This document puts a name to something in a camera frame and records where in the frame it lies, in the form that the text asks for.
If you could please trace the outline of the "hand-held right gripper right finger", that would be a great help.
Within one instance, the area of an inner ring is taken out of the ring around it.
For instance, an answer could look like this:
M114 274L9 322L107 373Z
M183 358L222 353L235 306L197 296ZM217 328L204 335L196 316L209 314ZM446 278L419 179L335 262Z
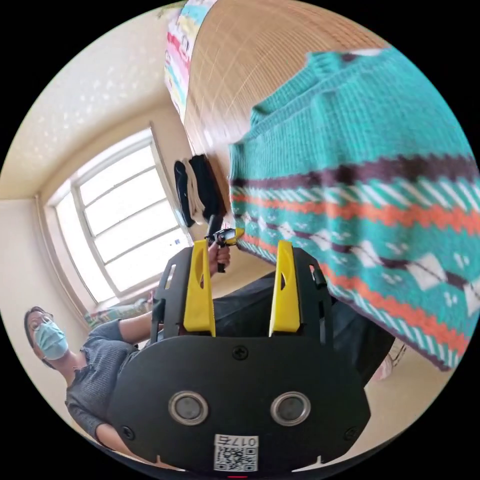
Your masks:
M269 323L269 336L296 334L300 328L299 295L292 243L280 240Z

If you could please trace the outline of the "person's left hand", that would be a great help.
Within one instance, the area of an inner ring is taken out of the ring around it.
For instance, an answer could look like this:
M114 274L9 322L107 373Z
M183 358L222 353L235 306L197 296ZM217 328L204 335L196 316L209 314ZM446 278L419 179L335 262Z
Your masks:
M220 247L216 243L212 243L208 248L208 265L210 276L213 277L219 273L219 265L224 271L230 264L230 249L228 246Z

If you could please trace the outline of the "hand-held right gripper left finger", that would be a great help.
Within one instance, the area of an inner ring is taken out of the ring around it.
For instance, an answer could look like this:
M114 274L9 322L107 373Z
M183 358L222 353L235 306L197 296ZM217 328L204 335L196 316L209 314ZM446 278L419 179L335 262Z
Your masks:
M208 240L196 241L191 250L183 328L189 334L216 336Z

